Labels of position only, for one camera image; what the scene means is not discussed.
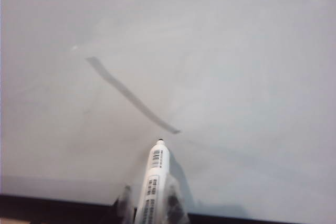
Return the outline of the right gripper left finger clear tape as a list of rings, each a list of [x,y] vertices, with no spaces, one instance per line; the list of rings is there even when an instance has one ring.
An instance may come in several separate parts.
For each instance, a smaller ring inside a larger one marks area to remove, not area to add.
[[[118,223],[134,224],[134,203],[132,188],[130,185],[125,185],[117,198],[116,215]]]

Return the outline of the right gripper right finger clear tape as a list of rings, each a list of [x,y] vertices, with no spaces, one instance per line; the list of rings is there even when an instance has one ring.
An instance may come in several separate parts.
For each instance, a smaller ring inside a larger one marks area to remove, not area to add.
[[[190,219],[181,194],[179,182],[167,175],[163,190],[163,206],[160,223],[189,223]]]

